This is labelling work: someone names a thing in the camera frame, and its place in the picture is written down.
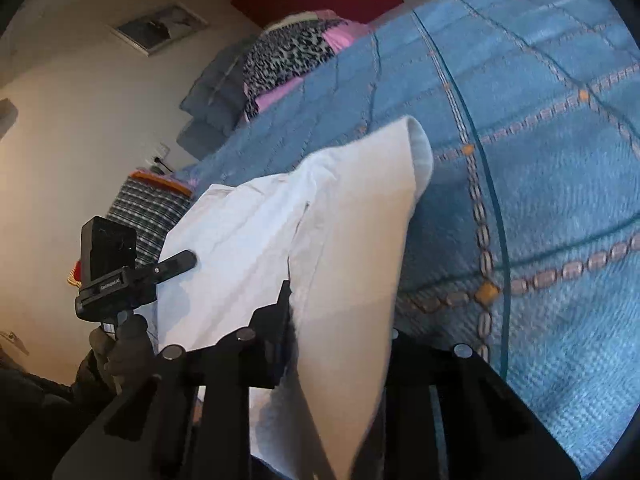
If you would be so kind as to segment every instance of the white sheet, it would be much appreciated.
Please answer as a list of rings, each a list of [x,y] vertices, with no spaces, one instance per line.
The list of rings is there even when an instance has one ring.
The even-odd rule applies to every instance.
[[[252,453],[291,479],[347,479],[380,402],[404,239],[433,169],[405,117],[308,156],[290,174],[213,185],[161,259],[195,269],[158,287],[159,348],[215,344],[290,279],[298,345],[276,390],[252,390]]]

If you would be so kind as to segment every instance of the framed picture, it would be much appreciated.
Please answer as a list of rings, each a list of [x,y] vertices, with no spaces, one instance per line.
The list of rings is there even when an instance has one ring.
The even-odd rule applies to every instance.
[[[207,27],[207,22],[181,4],[169,4],[111,30],[147,56],[172,41]]]

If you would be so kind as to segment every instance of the blue quilted blanket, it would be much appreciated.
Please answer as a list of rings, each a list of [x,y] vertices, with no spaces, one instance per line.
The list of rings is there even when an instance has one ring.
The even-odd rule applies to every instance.
[[[405,114],[436,166],[396,326],[478,349],[593,472],[640,399],[640,51],[608,0],[433,0],[178,177],[291,171]]]

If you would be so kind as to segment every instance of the screw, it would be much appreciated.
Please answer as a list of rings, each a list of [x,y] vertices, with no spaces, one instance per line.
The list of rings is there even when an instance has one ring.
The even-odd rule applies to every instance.
[[[236,337],[238,341],[251,341],[255,337],[254,329],[245,326],[236,332]]]
[[[460,343],[453,347],[453,353],[462,359],[469,359],[474,354],[474,351],[471,346]]]
[[[162,357],[168,361],[173,361],[184,354],[184,348],[180,345],[169,345],[162,350]]]

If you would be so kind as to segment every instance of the gloved hand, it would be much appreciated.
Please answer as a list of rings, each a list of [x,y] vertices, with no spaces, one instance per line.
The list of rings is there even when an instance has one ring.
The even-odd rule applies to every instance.
[[[155,357],[146,329],[146,319],[135,314],[117,327],[116,340],[109,337],[102,327],[89,334],[98,373],[111,390],[116,391],[114,377],[122,388],[126,388]]]

